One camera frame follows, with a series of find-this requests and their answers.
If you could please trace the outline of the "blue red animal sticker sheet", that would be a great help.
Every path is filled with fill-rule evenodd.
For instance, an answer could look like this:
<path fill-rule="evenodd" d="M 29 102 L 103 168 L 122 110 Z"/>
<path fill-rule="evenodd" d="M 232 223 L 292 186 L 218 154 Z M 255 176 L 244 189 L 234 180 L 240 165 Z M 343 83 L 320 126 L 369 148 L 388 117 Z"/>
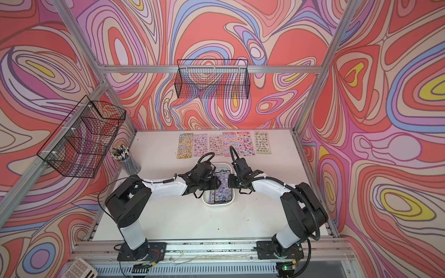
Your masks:
<path fill-rule="evenodd" d="M 223 138 L 223 147 L 224 147 L 224 156 L 225 157 L 231 156 L 230 146 L 233 146 L 235 148 L 236 153 L 238 155 L 241 154 L 240 150 L 239 150 L 239 142 L 238 142 L 236 132 L 223 132 L 222 138 Z"/>

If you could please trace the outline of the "yellow green sticker sheet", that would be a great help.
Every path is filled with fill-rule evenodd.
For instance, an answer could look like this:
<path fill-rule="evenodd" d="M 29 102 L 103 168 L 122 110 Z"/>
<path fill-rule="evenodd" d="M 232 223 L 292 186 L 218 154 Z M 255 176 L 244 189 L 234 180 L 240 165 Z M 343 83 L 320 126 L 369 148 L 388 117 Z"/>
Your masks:
<path fill-rule="evenodd" d="M 177 159 L 190 159 L 192 158 L 194 144 L 193 133 L 183 133 L 179 135 Z"/>

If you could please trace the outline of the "pink puffy sticker sheet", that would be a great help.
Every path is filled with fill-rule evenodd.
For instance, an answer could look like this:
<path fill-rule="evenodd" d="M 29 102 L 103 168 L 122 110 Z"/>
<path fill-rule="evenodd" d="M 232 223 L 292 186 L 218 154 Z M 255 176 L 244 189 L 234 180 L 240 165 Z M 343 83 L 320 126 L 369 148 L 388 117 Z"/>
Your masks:
<path fill-rule="evenodd" d="M 208 152 L 208 135 L 194 134 L 193 157 L 201 157 Z"/>

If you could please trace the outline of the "green cream sticker sheet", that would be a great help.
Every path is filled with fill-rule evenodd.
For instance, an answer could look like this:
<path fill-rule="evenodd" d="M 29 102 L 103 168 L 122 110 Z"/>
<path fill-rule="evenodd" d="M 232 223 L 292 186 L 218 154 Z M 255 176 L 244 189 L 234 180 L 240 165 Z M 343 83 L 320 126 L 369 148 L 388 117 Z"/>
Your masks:
<path fill-rule="evenodd" d="M 269 134 L 267 132 L 256 131 L 254 134 L 255 149 L 258 154 L 272 154 Z"/>

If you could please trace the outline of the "pink bonbon sticker sheet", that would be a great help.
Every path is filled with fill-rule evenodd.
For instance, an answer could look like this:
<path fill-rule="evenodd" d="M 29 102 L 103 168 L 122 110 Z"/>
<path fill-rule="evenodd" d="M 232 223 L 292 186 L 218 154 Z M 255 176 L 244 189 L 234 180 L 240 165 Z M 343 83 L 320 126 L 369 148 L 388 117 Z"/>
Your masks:
<path fill-rule="evenodd" d="M 222 134 L 209 135 L 209 151 L 214 152 L 215 156 L 224 155 L 224 143 Z"/>

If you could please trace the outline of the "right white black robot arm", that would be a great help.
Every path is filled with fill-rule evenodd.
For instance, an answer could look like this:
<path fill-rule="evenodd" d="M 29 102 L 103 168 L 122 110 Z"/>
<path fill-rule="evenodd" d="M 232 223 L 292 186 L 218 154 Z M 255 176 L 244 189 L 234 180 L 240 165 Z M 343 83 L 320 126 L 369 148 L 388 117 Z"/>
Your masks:
<path fill-rule="evenodd" d="M 328 222 L 329 217 L 309 184 L 288 184 L 261 170 L 252 170 L 233 146 L 229 147 L 229 151 L 235 174 L 229 176 L 228 186 L 240 194 L 258 192 L 280 201 L 286 217 L 286 226 L 273 235 L 268 246 L 257 245 L 260 259 L 268 256 L 285 259 L 292 250 L 299 249 L 301 243 L 320 240 L 321 226 Z"/>

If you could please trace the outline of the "white plastic storage tray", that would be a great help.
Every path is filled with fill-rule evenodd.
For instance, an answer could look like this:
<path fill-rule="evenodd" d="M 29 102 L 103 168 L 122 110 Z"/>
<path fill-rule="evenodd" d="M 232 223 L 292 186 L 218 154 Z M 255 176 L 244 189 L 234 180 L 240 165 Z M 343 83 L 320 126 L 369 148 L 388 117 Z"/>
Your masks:
<path fill-rule="evenodd" d="M 215 176 L 221 185 L 216 190 L 205 191 L 201 200 L 207 206 L 222 207 L 230 205 L 235 199 L 234 189 L 228 186 L 229 175 L 233 173 L 232 166 L 228 163 L 216 163 Z"/>

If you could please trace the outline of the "pink yellow pastel sticker sheet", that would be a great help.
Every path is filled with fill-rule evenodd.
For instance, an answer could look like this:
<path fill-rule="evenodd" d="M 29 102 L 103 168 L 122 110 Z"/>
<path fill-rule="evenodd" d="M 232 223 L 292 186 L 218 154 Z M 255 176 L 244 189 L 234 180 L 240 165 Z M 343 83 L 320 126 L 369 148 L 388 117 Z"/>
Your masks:
<path fill-rule="evenodd" d="M 237 132 L 240 156 L 254 156 L 255 150 L 250 132 Z"/>

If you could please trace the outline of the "purple holographic sticker sheet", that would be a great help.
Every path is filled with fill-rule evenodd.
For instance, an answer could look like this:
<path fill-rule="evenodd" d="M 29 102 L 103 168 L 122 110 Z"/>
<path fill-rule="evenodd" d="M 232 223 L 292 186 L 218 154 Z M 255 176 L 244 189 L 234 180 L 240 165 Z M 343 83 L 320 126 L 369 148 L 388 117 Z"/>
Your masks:
<path fill-rule="evenodd" d="M 215 176 L 219 179 L 221 184 L 216 190 L 209 192 L 209 197 L 207 198 L 207 203 L 210 205 L 224 205 L 232 201 L 232 189 L 228 186 L 228 179 L 230 175 L 230 170 L 217 169 Z"/>

